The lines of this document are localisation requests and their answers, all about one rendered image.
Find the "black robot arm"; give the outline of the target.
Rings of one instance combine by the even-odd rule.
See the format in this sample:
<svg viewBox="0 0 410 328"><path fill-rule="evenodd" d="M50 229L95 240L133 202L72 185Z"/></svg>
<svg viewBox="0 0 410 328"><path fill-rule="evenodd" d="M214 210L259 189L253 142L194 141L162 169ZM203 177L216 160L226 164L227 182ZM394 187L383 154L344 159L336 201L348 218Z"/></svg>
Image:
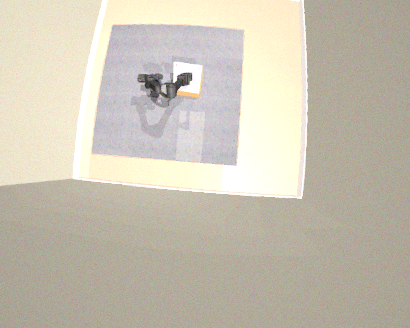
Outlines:
<svg viewBox="0 0 410 328"><path fill-rule="evenodd" d="M139 74L137 81L145 83L145 88L152 88L155 91L155 94L160 94L164 98L174 98L177 96L177 90L181 86L190 85L190 82L193 81L193 72L182 72L177 76L177 80L174 83L166 82L163 84L158 84L158 75L151 74ZM166 85L167 95L161 91L161 86Z"/></svg>

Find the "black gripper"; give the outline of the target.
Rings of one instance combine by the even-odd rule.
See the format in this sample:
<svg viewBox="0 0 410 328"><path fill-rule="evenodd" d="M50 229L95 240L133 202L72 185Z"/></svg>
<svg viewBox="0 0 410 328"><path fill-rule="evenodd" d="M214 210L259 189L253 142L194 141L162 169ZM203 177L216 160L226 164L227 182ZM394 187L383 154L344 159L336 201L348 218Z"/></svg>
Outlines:
<svg viewBox="0 0 410 328"><path fill-rule="evenodd" d="M161 84L160 79L163 80L163 75L159 74L159 73L156 73L155 75L158 75L158 82L157 83L160 85ZM158 98L159 94L155 94L155 91L153 90L153 91L151 91L150 96Z"/></svg>

